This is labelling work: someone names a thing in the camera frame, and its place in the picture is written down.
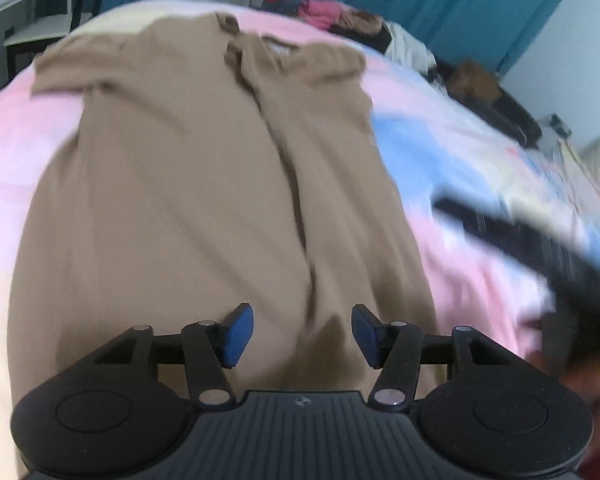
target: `black chair leg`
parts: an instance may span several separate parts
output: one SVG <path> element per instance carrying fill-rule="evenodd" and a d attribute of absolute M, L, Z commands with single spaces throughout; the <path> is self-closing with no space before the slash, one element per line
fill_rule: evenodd
<path fill-rule="evenodd" d="M 9 82 L 13 81 L 17 74 L 16 55 L 10 48 L 7 48 L 7 74 L 9 75 Z"/>

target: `human hand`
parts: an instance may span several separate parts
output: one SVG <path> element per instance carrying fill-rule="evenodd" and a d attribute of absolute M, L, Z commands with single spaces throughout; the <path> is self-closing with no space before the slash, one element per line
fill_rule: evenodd
<path fill-rule="evenodd" d="M 540 352 L 531 354 L 528 361 L 537 368 L 543 368 Z M 579 394 L 591 407 L 594 431 L 586 458 L 600 455 L 600 360 L 590 360 L 579 364 L 563 374 L 560 382 Z"/>

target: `white chair seat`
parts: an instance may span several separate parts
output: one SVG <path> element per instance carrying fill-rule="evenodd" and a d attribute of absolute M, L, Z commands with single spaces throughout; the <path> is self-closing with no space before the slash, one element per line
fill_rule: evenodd
<path fill-rule="evenodd" d="M 91 19 L 91 14 L 84 12 L 80 17 L 80 24 Z M 33 41 L 52 40 L 53 38 L 64 38 L 69 33 L 71 26 L 71 16 L 68 14 L 56 14 L 55 16 L 45 16 L 27 27 L 11 34 L 4 40 L 4 46 L 13 46 L 23 43 L 32 43 Z"/>

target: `bed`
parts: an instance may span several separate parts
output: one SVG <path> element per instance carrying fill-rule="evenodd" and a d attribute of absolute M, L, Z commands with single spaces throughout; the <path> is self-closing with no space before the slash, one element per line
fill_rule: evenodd
<path fill-rule="evenodd" d="M 219 9 L 233 13 L 243 30 L 287 42 L 346 41 L 266 12 L 177 0 L 120 7 L 74 34 L 132 34 L 163 16 Z M 520 321 L 541 311 L 546 283 L 465 239 L 453 222 L 432 213 L 431 202 L 453 196 L 496 216 L 524 218 L 600 267 L 600 193 L 568 145 L 550 156 L 525 152 L 416 72 L 350 44 L 367 58 L 362 87 L 373 101 L 376 142 L 415 234 L 440 332 L 471 324 L 524 355 L 534 341 Z M 11 273 L 36 183 L 55 150 L 76 131 L 82 112 L 80 94 L 32 97 L 34 70 L 27 68 L 0 92 L 0 480 L 16 478 L 6 355 Z"/>

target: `white cloth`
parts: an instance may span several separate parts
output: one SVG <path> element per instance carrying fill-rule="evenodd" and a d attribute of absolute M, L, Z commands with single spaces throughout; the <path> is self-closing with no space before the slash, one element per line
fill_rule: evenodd
<path fill-rule="evenodd" d="M 426 74 L 436 65 L 436 58 L 427 49 L 427 45 L 416 40 L 411 34 L 394 22 L 384 22 L 392 40 L 384 55 L 394 63 L 413 68 Z"/>

